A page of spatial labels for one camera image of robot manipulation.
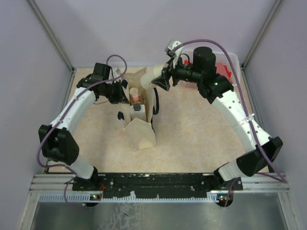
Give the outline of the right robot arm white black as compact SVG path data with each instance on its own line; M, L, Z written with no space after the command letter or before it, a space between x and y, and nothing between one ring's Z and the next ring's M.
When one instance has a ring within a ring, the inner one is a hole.
M245 150L245 154L214 171L215 186L224 190L233 179L252 177L263 168L272 167L283 142L259 126L232 83L217 72L215 53L209 47L197 47L193 51L192 62L188 64L182 60L180 48L168 50L168 53L171 59L145 74L141 78L142 86L148 89L158 86L168 91L179 81L195 83L200 95L224 115Z

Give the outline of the green bottle beige cap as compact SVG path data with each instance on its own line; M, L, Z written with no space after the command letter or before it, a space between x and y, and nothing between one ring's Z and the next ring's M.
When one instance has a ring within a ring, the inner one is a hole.
M130 93L130 95L133 95L133 94L138 94L138 92L139 92L139 90L138 90L138 88L136 88L136 87L132 87L132 88L130 88L130 90L129 90L129 93Z

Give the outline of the beige canvas tote bag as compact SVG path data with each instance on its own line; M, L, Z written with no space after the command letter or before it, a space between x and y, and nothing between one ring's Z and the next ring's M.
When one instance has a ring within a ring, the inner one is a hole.
M143 98L147 121L131 119L130 102L119 103L118 119L122 121L124 131L129 138L132 150L141 150L157 146L156 134L153 128L153 116L159 113L159 97L156 89L144 89L141 86L141 77L147 72L142 68L135 73L125 73L123 80L128 82L126 95L130 99L129 90L138 88L138 94Z

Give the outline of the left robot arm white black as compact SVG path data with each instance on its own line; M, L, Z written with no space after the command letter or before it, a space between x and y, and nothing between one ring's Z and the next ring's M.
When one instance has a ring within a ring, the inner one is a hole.
M96 63L92 74L78 82L72 98L57 118L39 128L38 154L83 179L83 185L89 190L96 189L100 184L97 169L80 155L73 133L88 108L101 96L111 104L128 104L124 93L127 85L111 66Z

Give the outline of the orange lotion bottle pink cap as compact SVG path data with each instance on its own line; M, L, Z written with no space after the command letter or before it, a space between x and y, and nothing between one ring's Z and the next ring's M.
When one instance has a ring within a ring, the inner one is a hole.
M143 98L138 93L133 93L130 96L130 105L144 104Z

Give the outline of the white bottle grey cap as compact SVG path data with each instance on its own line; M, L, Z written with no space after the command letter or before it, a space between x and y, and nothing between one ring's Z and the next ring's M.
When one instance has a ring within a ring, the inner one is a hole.
M139 103L131 105L130 116L132 120L137 118L139 120L147 121L145 105Z

